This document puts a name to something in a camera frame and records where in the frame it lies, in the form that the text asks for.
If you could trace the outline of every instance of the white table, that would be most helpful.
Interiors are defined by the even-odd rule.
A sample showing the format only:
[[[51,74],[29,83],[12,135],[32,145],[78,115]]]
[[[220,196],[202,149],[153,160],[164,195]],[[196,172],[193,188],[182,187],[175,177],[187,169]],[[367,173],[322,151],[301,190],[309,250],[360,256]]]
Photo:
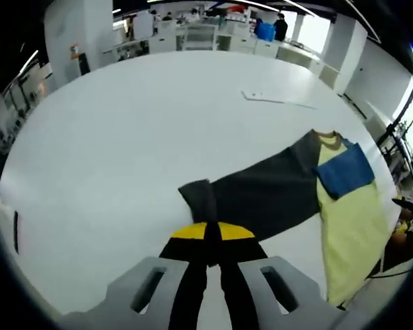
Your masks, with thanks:
[[[317,109],[248,101],[242,90],[295,95]],[[343,100],[303,67],[228,52],[126,60],[45,99],[4,168],[0,226],[19,267],[53,307],[63,314],[86,311],[104,299],[110,282],[157,256],[173,231],[191,223],[178,187],[246,168],[310,129],[336,130],[360,143],[390,232],[399,213],[390,201],[392,178]],[[20,255],[12,245],[13,210],[21,217]],[[318,214],[262,245],[326,295]],[[217,276],[209,282],[199,329],[212,329],[211,320],[229,325],[220,286],[210,287]],[[221,302],[205,307],[217,296]]]

